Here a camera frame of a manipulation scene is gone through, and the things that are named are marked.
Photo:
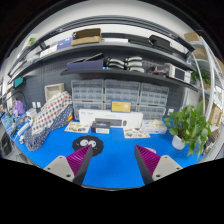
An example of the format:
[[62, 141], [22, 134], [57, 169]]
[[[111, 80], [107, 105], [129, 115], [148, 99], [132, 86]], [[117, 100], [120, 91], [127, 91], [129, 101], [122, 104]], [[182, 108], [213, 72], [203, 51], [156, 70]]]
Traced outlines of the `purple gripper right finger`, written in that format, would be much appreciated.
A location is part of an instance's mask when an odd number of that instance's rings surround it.
[[145, 185], [175, 173], [182, 167], [168, 155], [159, 156], [151, 150], [136, 145], [134, 155]]

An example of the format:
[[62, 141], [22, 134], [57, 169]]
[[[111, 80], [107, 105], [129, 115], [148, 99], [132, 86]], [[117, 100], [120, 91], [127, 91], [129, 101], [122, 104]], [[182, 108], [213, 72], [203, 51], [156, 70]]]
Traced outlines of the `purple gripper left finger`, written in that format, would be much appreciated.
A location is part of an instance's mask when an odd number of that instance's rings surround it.
[[45, 170], [81, 186], [92, 155], [92, 146], [88, 145], [67, 157], [62, 155], [56, 157]]

